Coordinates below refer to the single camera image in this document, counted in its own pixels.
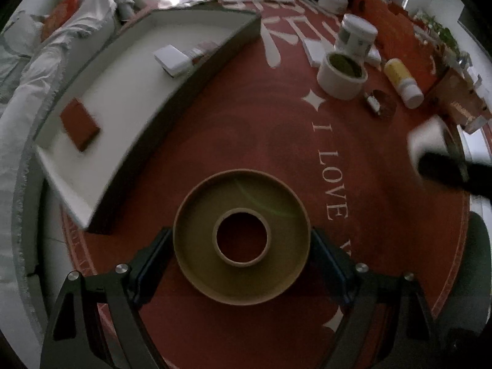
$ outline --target metal screw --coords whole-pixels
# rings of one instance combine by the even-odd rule
[[[359,273],[366,273],[369,271],[369,266],[367,266],[366,264],[363,264],[362,262],[355,265],[355,270]]]
[[[115,271],[116,271],[116,273],[119,273],[120,275],[122,273],[126,273],[128,271],[128,265],[126,265],[126,264],[116,265]]]
[[[77,280],[80,276],[80,273],[78,273],[77,271],[72,271],[68,274],[68,276],[66,277],[68,280],[70,281],[74,281],[74,280]]]
[[[407,281],[414,281],[415,279],[415,275],[412,273],[412,272],[406,272],[403,277],[405,278],[405,280]]]

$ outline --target red pillow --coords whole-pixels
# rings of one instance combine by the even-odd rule
[[[63,0],[44,21],[41,31],[41,41],[45,41],[51,34],[72,17],[79,8],[79,0]]]

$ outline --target red tablecloth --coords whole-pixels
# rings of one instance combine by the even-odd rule
[[[64,215],[76,268],[89,275],[127,262],[172,225],[197,183],[250,168],[286,182],[312,225],[355,261],[389,275],[414,272],[436,315],[461,259],[468,196],[427,194],[410,165],[407,133],[432,112],[407,109],[369,66],[366,90],[398,99],[392,120],[375,118],[361,99],[331,98],[299,38],[333,43],[335,21],[301,3],[247,7],[261,11],[263,38],[226,65],[179,120],[135,181],[114,233],[84,234]],[[298,369],[323,357],[337,309],[311,264],[282,296],[231,307],[197,292],[173,260],[141,316],[163,357],[181,369]]]

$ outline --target round table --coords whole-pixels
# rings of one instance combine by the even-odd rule
[[[300,39],[334,43],[336,21],[299,1],[245,6],[262,13],[262,38],[232,59],[180,118],[134,182],[113,233],[83,233],[63,214],[75,268],[92,275],[128,262],[172,225],[199,182],[254,169],[289,185],[311,224],[355,261],[388,275],[414,272],[436,316],[461,260],[468,195],[428,194],[410,165],[407,134],[433,114],[431,107],[407,109],[383,73],[368,65],[365,90],[397,100],[391,120],[376,118],[360,97],[328,96]],[[234,307],[196,291],[174,259],[141,310],[162,356],[181,369],[314,368],[341,315],[311,263],[281,296]]]

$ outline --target white tray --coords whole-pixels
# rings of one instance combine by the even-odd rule
[[[248,11],[156,10],[117,36],[80,71],[59,94],[35,138],[48,182],[79,226],[94,233],[108,231],[125,186],[142,161],[203,86],[259,31],[259,17]],[[186,51],[202,41],[220,47],[181,77],[169,76],[153,56],[168,44]],[[60,119],[74,97],[101,128],[83,153]]]

